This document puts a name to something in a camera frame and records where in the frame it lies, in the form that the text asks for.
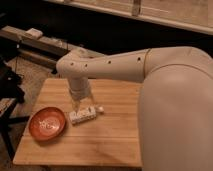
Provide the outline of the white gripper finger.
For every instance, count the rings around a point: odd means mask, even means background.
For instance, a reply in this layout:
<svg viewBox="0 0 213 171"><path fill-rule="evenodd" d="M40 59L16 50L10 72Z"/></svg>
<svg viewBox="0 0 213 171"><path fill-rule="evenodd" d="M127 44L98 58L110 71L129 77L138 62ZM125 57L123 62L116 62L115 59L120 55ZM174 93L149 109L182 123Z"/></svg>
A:
<svg viewBox="0 0 213 171"><path fill-rule="evenodd" d="M88 108L95 110L95 107L96 107L96 103L94 101L90 100L88 103Z"/></svg>
<svg viewBox="0 0 213 171"><path fill-rule="evenodd" d="M80 102L73 102L73 110L78 113L80 108Z"/></svg>

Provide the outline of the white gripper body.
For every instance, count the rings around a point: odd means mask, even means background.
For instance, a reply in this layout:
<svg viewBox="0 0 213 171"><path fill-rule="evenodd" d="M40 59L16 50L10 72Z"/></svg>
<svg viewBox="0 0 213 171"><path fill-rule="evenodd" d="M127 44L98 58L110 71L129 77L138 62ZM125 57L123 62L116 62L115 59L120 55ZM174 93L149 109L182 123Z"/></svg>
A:
<svg viewBox="0 0 213 171"><path fill-rule="evenodd" d="M81 101L91 94L91 87L89 85L87 86L70 86L69 92L74 101Z"/></svg>

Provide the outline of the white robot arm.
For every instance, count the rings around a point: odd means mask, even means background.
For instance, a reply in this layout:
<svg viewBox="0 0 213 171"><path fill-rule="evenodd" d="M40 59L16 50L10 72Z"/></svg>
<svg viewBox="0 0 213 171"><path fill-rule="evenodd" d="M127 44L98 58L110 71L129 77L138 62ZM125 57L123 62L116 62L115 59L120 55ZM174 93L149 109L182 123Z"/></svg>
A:
<svg viewBox="0 0 213 171"><path fill-rule="evenodd" d="M60 58L72 97L90 78L141 84L138 127L144 171L213 171L213 57L189 46L150 48L91 59L84 48Z"/></svg>

